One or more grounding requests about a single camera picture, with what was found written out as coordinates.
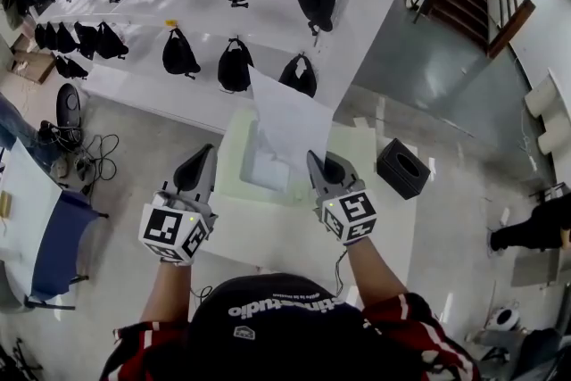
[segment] paper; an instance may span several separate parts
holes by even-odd
[[[260,127],[277,158],[308,175],[307,152],[325,160],[333,110],[253,67],[250,80]]]

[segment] concrete floor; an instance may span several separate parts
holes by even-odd
[[[353,83],[464,130],[479,140],[487,162],[512,177],[550,183],[552,167],[535,141],[542,126],[525,110],[529,86],[510,50],[490,61],[449,26],[427,17],[413,24],[414,16],[404,0],[393,1]],[[537,173],[523,150],[522,123]]]
[[[0,91],[37,126],[42,119],[54,120],[54,96],[63,82],[54,73],[35,87],[8,74],[0,79]],[[352,124],[355,116],[365,117],[379,136],[417,146],[433,171],[418,197],[408,286],[427,299],[447,331],[461,342],[468,330],[484,324],[491,304],[514,300],[525,327],[552,326],[562,287],[511,288],[514,260],[525,252],[512,250],[490,260],[485,249],[486,226],[498,226],[505,206],[511,209],[510,222],[529,216],[529,189],[487,167],[477,139],[404,104],[352,87],[335,120]],[[90,99],[86,129],[87,137],[120,136],[112,155],[119,171],[94,194],[94,207],[111,218],[95,222],[81,241],[79,271],[91,279],[62,298],[78,308],[0,315],[4,347],[16,336],[23,338],[50,381],[97,379],[113,350],[112,330],[138,320],[153,283],[156,259],[137,241],[143,204],[189,151],[220,141],[210,132],[97,98]],[[198,253],[193,289],[254,271],[254,266]],[[331,279],[333,289],[333,266]]]

